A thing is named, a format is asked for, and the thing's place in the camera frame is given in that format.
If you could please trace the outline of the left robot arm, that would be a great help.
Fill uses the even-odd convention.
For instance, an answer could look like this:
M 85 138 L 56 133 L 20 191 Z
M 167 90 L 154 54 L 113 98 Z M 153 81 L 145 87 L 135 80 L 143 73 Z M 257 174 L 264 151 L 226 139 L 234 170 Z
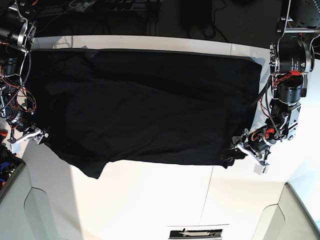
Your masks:
M 253 101 L 266 116 L 265 125 L 234 136 L 221 157 L 223 161 L 230 163 L 249 156 L 265 168 L 270 148 L 295 136 L 300 99 L 307 95 L 308 73 L 315 67 L 313 41 L 319 36 L 318 0 L 282 1 L 275 39 L 269 48 L 270 75 Z

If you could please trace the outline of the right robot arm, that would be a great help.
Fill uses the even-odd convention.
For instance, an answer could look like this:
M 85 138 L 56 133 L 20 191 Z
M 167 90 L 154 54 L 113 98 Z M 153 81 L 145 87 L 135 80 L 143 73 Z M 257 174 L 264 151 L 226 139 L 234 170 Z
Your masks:
M 0 2 L 0 117 L 11 128 L 11 147 L 27 140 L 42 144 L 49 138 L 48 130 L 33 119 L 38 106 L 26 87 L 37 30 L 36 4 L 35 0 Z

